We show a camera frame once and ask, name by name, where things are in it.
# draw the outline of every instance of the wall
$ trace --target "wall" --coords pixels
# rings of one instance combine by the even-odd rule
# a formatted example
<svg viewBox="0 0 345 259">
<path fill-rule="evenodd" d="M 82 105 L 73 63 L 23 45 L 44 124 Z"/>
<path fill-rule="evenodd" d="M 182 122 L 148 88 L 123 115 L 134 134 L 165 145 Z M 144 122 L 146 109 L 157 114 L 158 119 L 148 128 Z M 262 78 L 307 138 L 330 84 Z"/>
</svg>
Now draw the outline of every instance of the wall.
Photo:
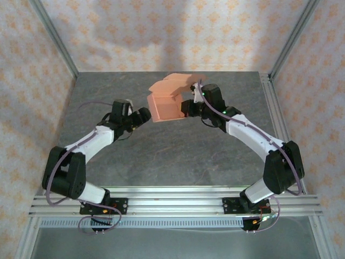
<svg viewBox="0 0 345 259">
<path fill-rule="evenodd" d="M 270 72 L 308 0 L 43 0 L 82 71 Z"/>
<path fill-rule="evenodd" d="M 72 88 L 29 1 L 0 5 L 0 258 L 13 258 Z"/>
<path fill-rule="evenodd" d="M 345 255 L 345 4 L 321 0 L 274 86 L 300 144 L 311 193 L 321 195 L 338 255 Z"/>
</svg>

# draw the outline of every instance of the glass panel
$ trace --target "glass panel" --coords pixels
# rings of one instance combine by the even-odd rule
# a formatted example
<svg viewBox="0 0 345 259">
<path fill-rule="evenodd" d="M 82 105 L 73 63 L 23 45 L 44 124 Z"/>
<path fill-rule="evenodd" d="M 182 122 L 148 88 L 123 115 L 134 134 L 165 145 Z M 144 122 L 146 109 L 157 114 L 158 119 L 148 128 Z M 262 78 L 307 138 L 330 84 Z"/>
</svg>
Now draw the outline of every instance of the glass panel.
<svg viewBox="0 0 345 259">
<path fill-rule="evenodd" d="M 130 99 L 134 108 L 148 107 L 149 88 L 166 72 L 81 73 L 70 102 L 59 145 L 72 144 L 89 133 L 111 107 Z M 205 83 L 218 84 L 226 105 L 274 135 L 257 72 L 206 72 Z M 184 98 L 192 99 L 191 93 Z M 200 117 L 147 122 L 125 141 L 104 148 L 87 164 L 87 181 L 99 186 L 251 185 L 262 177 L 264 163 L 250 148 Z"/>
<path fill-rule="evenodd" d="M 255 235 L 226 229 L 119 228 L 86 236 L 76 229 L 41 229 L 32 258 L 305 259 L 319 254 L 308 217 L 282 217 Z"/>
</svg>

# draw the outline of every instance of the orange object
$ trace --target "orange object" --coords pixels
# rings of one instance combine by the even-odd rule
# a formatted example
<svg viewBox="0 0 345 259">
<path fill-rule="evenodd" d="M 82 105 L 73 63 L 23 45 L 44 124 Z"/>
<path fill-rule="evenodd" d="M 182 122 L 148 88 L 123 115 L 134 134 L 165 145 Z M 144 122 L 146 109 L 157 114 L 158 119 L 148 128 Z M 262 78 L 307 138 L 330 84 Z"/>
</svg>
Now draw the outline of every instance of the orange object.
<svg viewBox="0 0 345 259">
<path fill-rule="evenodd" d="M 199 80 L 206 80 L 203 74 L 173 73 L 158 81 L 149 88 L 147 96 L 153 122 L 183 119 L 181 103 L 182 92 L 189 92 L 190 86 Z"/>
</svg>

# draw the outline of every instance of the gray table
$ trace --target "gray table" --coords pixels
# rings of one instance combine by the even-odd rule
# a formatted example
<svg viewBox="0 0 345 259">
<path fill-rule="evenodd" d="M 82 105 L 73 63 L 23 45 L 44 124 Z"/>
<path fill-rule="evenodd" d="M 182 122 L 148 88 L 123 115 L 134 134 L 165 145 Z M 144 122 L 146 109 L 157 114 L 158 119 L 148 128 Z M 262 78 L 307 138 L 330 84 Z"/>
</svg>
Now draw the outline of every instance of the gray table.
<svg viewBox="0 0 345 259">
<path fill-rule="evenodd" d="M 149 87 L 169 73 L 81 73 L 75 85 L 59 145 L 89 133 L 112 103 L 131 99 L 134 108 L 148 107 Z M 227 105 L 242 111 L 254 124 L 274 135 L 257 72 L 206 72 L 205 83 L 216 83 Z M 147 122 L 125 141 L 104 148 L 87 164 L 87 181 L 101 186 L 250 185 L 263 174 L 264 163 L 234 137 L 204 126 L 200 118 Z"/>
</svg>

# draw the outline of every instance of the patterned wallpaper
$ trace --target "patterned wallpaper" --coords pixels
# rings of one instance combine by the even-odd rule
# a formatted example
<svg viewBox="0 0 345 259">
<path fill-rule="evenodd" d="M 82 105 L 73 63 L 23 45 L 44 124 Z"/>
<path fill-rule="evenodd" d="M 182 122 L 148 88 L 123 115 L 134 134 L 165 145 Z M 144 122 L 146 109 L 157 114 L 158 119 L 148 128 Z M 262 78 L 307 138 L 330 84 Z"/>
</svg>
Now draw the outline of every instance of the patterned wallpaper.
<svg viewBox="0 0 345 259">
<path fill-rule="evenodd" d="M 81 72 L 270 72 L 308 0 L 43 0 Z"/>
<path fill-rule="evenodd" d="M 0 258 L 13 258 L 73 85 L 29 1 L 0 5 Z"/>
<path fill-rule="evenodd" d="M 321 0 L 275 81 L 311 193 L 345 258 L 345 4 Z"/>
</svg>

